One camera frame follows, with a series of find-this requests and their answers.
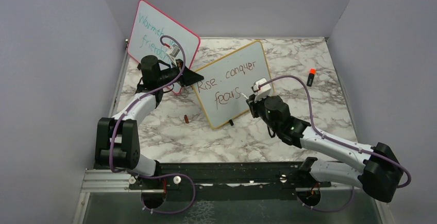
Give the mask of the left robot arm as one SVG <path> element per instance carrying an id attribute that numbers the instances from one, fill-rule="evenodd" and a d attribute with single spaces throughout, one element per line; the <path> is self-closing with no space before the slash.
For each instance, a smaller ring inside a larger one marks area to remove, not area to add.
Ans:
<path id="1" fill-rule="evenodd" d="M 141 155 L 139 124 L 159 106 L 164 88 L 174 83 L 187 87 L 204 79 L 188 69 L 181 59 L 176 60 L 174 67 L 163 70 L 161 63 L 153 55 L 142 58 L 142 78 L 133 100 L 116 115 L 101 118 L 96 133 L 95 163 L 108 166 L 114 173 L 129 170 L 142 175 L 142 181 L 149 188 L 161 184 L 162 174 L 157 171 L 158 161 Z"/>

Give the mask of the yellow framed whiteboard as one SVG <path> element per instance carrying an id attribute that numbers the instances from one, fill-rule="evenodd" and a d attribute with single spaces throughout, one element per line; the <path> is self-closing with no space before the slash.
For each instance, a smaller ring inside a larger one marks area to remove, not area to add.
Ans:
<path id="1" fill-rule="evenodd" d="M 241 96 L 250 96 L 252 86 L 262 78 L 271 79 L 264 47 L 261 41 L 253 41 L 213 62 L 197 69 L 204 76 L 201 84 L 193 90 L 205 105 L 207 113 L 218 114 L 219 119 L 233 119 L 248 111 Z"/>

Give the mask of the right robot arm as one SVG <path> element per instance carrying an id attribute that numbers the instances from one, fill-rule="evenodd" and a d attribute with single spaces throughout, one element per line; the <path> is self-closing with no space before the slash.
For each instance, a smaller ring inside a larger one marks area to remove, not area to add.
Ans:
<path id="1" fill-rule="evenodd" d="M 269 135 L 278 137 L 289 146 L 320 152 L 335 162 L 311 159 L 297 173 L 298 182 L 310 186 L 314 182 L 338 182 L 364 190 L 370 197 L 389 203 L 398 188 L 403 171 L 390 146 L 359 144 L 336 136 L 316 132 L 307 121 L 293 117 L 289 106 L 279 96 L 255 100 L 246 99 L 254 118 L 261 118 Z"/>

